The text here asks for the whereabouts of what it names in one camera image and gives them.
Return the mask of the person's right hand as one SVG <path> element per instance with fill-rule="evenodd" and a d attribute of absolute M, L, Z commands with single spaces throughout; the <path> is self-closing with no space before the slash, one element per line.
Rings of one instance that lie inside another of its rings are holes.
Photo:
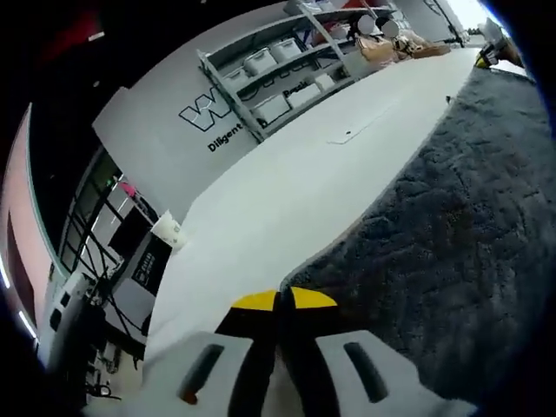
<path fill-rule="evenodd" d="M 521 61 L 519 51 L 516 49 L 515 45 L 511 42 L 507 42 L 499 51 L 499 59 L 502 61 L 508 61 L 513 65 L 524 67 Z"/>

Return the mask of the person's left hand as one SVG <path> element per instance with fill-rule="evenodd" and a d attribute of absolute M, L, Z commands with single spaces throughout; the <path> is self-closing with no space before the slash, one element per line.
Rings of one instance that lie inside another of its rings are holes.
<path fill-rule="evenodd" d="M 303 416 L 301 400 L 288 370 L 281 361 L 270 375 L 262 416 Z"/>

